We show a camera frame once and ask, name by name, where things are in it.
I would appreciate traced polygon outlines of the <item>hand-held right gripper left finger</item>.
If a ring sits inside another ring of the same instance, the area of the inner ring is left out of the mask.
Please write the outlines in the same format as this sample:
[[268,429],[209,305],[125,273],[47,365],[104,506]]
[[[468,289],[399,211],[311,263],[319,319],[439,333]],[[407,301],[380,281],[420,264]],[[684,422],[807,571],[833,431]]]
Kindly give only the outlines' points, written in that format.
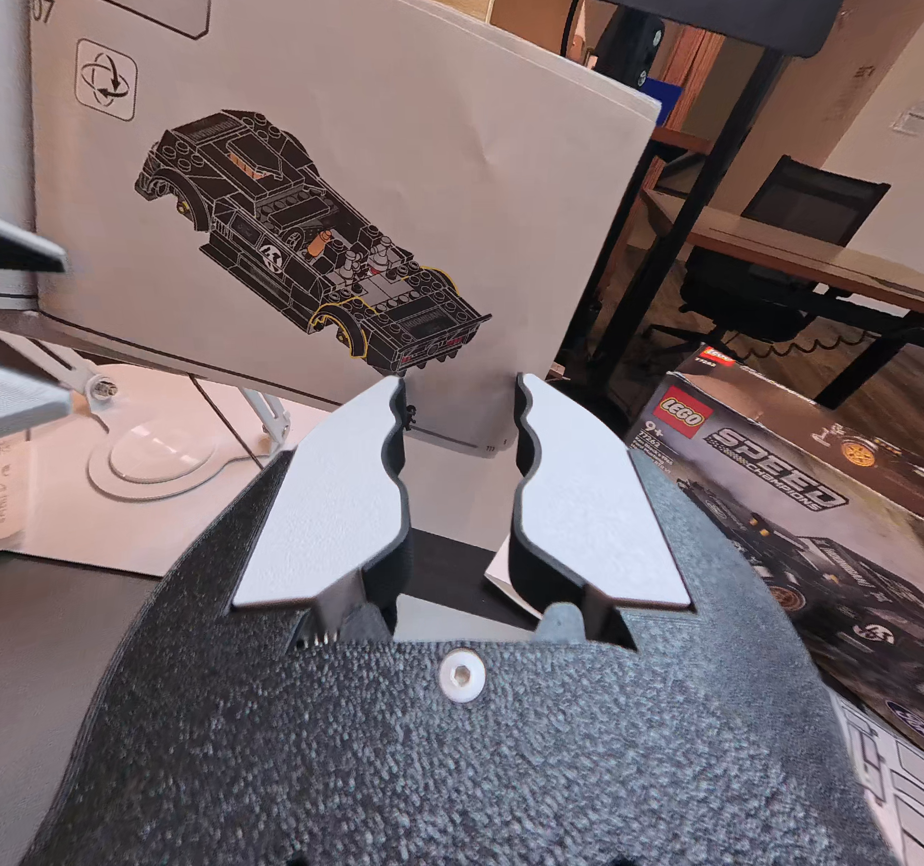
[[410,579],[410,508],[399,479],[402,378],[345,403],[295,449],[237,585],[235,609],[306,606],[350,613],[393,605]]

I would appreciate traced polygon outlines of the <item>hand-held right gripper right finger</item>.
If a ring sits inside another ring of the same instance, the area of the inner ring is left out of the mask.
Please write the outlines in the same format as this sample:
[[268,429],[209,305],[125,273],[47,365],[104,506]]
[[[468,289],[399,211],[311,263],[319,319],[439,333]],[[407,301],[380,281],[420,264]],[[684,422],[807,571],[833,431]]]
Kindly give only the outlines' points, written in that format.
[[686,612],[693,601],[622,440],[537,375],[514,384],[518,430],[508,569],[538,611],[573,603]]

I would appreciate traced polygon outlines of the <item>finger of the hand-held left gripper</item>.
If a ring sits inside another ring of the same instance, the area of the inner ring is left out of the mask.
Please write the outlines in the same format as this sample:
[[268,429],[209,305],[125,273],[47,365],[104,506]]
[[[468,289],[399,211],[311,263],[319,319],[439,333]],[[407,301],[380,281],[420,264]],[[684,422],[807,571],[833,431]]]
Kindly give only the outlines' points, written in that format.
[[11,435],[65,418],[73,410],[63,387],[14,370],[1,371],[1,435]]
[[68,257],[54,242],[10,223],[1,223],[1,269],[64,273],[68,270]]

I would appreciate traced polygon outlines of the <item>lego instruction booklet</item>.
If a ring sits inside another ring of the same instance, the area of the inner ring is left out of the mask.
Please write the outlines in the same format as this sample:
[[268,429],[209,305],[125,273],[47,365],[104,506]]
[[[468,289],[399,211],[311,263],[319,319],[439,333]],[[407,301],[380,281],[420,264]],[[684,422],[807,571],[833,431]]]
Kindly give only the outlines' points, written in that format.
[[656,103],[430,0],[30,0],[45,321],[492,458]]

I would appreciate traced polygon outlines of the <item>lego set box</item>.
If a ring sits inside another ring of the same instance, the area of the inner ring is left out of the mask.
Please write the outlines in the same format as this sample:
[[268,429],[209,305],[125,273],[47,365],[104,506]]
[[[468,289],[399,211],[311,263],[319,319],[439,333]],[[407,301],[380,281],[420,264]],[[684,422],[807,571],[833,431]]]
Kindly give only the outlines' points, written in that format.
[[818,667],[922,746],[922,456],[710,346],[625,443],[743,554]]

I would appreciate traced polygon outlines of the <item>white booklet stand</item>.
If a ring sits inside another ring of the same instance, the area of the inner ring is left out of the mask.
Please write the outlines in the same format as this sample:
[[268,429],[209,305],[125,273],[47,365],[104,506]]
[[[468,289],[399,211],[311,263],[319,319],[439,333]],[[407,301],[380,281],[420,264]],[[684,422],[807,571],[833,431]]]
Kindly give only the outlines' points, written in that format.
[[2,364],[69,411],[2,433],[2,557],[162,577],[327,411],[113,352],[2,310]]

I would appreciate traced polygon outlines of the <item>background wooden desk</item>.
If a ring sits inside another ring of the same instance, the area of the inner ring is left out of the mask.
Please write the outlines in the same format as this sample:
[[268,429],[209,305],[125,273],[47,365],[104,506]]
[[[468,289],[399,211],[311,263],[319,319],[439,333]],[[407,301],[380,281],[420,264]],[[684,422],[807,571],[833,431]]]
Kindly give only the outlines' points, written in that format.
[[880,257],[710,206],[701,211],[686,242],[694,250],[680,288],[685,303],[681,311],[694,311],[726,329],[744,325],[733,315],[743,315],[746,305],[774,305],[888,331],[879,315],[866,321],[864,308],[849,314],[846,303],[800,288],[798,281],[824,284],[922,317],[922,273]]

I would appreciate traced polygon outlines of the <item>black office chair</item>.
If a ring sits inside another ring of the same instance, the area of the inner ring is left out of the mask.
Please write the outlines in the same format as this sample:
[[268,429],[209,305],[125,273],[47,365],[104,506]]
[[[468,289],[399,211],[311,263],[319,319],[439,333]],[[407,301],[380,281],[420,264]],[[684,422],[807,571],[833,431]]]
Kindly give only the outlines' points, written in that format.
[[[834,174],[782,156],[745,207],[745,219],[845,247],[884,195],[888,183]],[[848,292],[695,246],[680,286],[681,311],[710,319],[707,333],[692,332],[665,354],[694,352],[707,343],[740,360],[810,353],[796,337],[815,319],[832,317],[870,334],[891,332],[897,317],[846,301]]]

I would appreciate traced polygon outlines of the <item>folded paper sheet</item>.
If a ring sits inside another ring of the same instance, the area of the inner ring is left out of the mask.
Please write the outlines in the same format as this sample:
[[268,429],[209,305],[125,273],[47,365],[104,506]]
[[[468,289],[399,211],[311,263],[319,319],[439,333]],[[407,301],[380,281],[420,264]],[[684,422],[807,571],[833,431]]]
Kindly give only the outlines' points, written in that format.
[[901,864],[923,863],[923,754],[875,713],[828,688],[848,754]]

